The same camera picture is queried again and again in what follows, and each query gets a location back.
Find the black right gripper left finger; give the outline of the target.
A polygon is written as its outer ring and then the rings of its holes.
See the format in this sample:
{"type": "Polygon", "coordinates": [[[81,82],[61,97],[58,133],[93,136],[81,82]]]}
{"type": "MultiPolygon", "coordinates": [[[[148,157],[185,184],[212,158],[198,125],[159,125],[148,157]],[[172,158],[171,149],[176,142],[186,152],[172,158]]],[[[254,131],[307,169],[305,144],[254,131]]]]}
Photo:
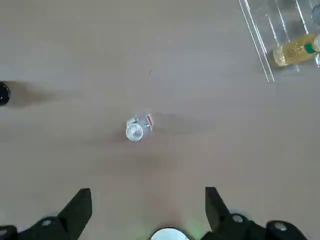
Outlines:
{"type": "Polygon", "coordinates": [[[14,225],[2,225],[2,240],[77,240],[83,233],[93,212],[89,188],[80,189],[55,216],[40,219],[30,228],[18,231],[14,225]]]}

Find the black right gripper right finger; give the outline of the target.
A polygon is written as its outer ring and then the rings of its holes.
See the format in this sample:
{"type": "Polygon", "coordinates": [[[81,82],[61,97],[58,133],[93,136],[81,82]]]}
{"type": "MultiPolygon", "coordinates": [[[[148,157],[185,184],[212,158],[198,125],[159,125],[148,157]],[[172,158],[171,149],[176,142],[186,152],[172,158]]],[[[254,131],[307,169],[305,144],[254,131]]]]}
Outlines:
{"type": "Polygon", "coordinates": [[[271,220],[265,226],[249,220],[243,214],[231,213],[217,189],[205,188],[205,213],[211,230],[203,240],[306,240],[292,223],[271,220]]]}

